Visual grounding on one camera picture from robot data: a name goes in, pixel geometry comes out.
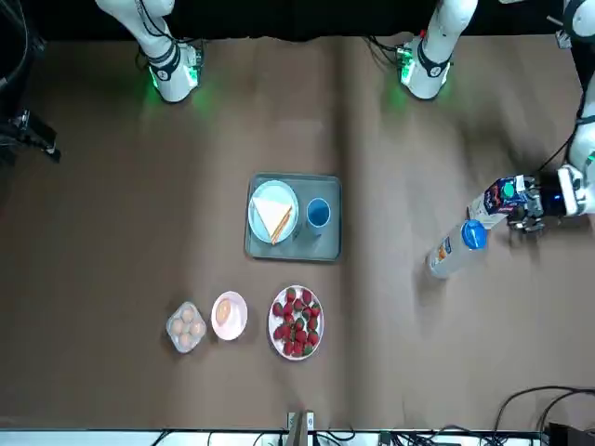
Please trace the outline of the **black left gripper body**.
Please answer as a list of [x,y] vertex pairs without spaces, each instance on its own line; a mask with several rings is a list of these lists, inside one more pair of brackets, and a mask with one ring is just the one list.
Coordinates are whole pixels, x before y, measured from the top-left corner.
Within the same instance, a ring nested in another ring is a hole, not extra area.
[[541,181],[539,197],[544,216],[566,216],[566,207],[559,181]]

